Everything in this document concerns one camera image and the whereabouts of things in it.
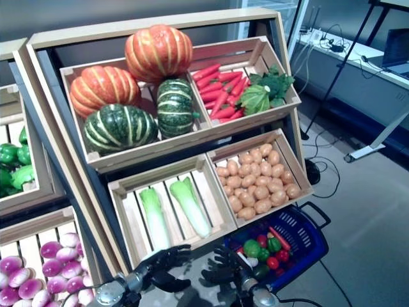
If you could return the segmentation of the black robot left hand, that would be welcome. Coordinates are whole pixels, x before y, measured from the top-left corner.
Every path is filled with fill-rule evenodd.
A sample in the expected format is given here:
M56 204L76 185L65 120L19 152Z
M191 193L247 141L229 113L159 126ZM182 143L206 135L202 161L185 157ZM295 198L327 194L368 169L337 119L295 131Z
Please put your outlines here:
M142 289L153 285L165 292L177 293L191 286L189 279L175 278L169 273L170 269L181 267L190 259L190 249L190 244L173 246L143 260L135 270L142 277Z

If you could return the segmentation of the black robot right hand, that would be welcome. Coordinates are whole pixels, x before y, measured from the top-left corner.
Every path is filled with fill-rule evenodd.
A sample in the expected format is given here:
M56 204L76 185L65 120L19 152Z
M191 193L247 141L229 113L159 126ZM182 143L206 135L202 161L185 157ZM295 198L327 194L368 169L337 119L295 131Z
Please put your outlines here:
M213 252L214 264L201 271L207 282L218 285L233 282L240 288L244 281L254 277L252 267L238 253L221 244L215 245Z

